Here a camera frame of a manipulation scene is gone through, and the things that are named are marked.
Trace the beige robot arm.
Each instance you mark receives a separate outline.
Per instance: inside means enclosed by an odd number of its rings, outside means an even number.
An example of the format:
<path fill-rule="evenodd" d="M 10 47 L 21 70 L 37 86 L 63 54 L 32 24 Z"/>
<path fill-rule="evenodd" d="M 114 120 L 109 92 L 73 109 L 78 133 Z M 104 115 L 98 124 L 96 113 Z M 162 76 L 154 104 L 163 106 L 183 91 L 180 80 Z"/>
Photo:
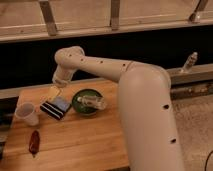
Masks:
<path fill-rule="evenodd" d="M 66 86 L 82 70 L 118 84 L 118 109 L 131 171 L 185 171 L 168 72 L 142 62 L 87 56 L 79 46 L 54 55 L 52 81 Z"/>

